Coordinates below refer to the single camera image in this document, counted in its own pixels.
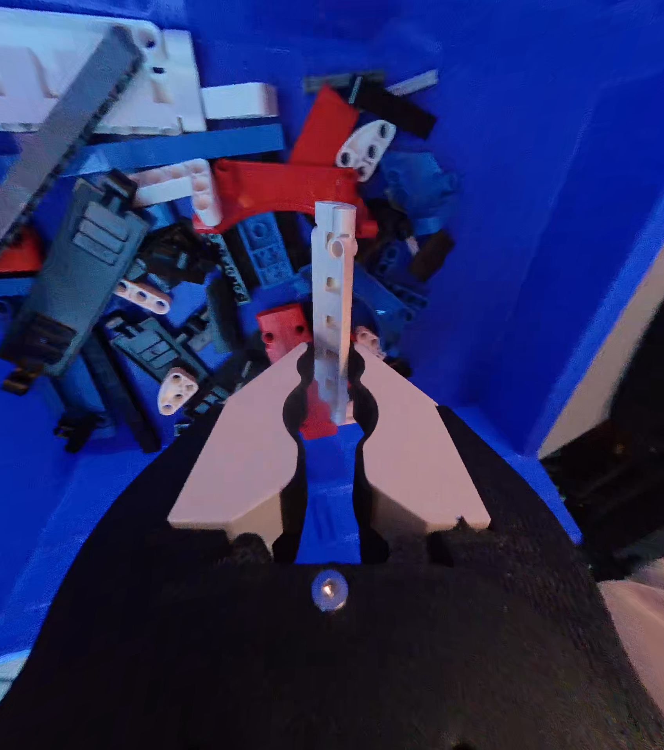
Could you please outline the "heap of large toy parts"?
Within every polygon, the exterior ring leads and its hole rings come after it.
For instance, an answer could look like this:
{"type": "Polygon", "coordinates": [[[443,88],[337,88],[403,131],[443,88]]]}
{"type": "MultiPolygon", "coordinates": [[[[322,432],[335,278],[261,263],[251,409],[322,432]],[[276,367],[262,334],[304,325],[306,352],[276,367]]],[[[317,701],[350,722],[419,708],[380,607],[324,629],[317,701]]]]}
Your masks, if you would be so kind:
{"type": "Polygon", "coordinates": [[[427,138],[435,117],[352,71],[320,80],[312,117],[289,164],[247,161],[280,152],[279,125],[209,132],[208,120],[244,112],[241,86],[210,87],[226,113],[204,105],[192,29],[136,18],[0,7],[0,130],[29,134],[0,179],[0,257],[32,248],[25,230],[53,184],[75,175],[74,193],[29,302],[0,345],[14,371],[2,387],[24,395],[43,377],[55,382],[79,355],[93,364],[110,401],[103,414],[67,408],[55,429],[77,452],[107,417],[123,417],[146,453],[159,436],[122,380],[96,324],[132,266],[170,281],[203,281],[212,269],[204,239],[256,214],[313,214],[315,202],[358,210],[353,233],[372,239],[379,222],[358,194],[364,176],[336,157],[359,109],[427,138]]]}

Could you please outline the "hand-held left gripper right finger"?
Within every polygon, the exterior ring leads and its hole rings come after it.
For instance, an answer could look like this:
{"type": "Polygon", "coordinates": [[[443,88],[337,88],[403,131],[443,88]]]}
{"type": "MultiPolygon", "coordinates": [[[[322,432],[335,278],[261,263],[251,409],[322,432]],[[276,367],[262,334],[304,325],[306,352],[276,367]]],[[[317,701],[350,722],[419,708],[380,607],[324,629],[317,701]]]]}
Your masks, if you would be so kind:
{"type": "Polygon", "coordinates": [[[356,446],[353,510],[361,555],[388,555],[399,539],[425,538],[491,517],[439,405],[378,359],[352,346],[356,446]]]}

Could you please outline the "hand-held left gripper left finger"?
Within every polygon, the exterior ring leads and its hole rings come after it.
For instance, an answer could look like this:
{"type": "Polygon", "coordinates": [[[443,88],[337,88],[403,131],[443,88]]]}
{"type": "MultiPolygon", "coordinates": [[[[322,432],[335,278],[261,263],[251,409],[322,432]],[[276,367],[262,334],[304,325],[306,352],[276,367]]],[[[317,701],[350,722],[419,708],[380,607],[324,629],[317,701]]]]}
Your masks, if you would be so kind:
{"type": "Polygon", "coordinates": [[[306,516],[299,441],[305,396],[300,343],[224,404],[168,515],[175,529],[245,533],[275,555],[296,555],[306,516]]]}

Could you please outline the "labelled blue storage bin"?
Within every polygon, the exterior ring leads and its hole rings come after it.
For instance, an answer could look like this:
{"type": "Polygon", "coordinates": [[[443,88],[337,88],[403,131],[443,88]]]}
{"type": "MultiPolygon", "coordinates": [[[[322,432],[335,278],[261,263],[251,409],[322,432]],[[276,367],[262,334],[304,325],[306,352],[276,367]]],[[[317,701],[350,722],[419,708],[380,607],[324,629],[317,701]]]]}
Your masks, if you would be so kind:
{"type": "MultiPolygon", "coordinates": [[[[538,453],[664,243],[664,2],[0,2],[185,30],[203,84],[440,73],[424,149],[457,173],[456,248],[402,336],[416,385],[538,453]]],[[[0,320],[0,339],[2,336],[0,320]]],[[[9,370],[0,360],[0,382],[9,370]]],[[[69,455],[44,386],[0,389],[0,661],[28,651],[83,539],[154,458],[124,427],[69,455]]]]}

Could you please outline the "white toy beam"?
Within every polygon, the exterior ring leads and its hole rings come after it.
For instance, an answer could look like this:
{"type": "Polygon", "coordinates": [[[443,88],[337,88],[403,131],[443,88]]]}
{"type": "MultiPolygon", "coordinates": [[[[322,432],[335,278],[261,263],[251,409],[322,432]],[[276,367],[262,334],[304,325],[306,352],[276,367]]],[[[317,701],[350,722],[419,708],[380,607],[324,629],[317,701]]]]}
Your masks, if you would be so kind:
{"type": "Polygon", "coordinates": [[[315,203],[311,231],[311,296],[315,381],[330,419],[347,418],[347,363],[351,346],[356,208],[347,203],[315,203]]]}

